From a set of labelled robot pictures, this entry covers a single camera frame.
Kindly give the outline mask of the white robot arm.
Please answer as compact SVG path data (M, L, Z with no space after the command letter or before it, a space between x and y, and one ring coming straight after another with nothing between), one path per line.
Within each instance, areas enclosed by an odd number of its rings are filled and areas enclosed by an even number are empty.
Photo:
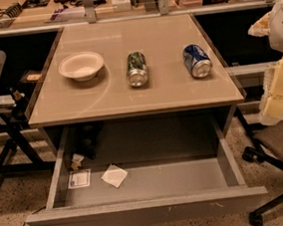
M248 29L250 36L267 36L270 48L283 54L283 0ZM274 66L268 66L263 80L264 94L260 101L260 123L276 125L283 119L283 57Z

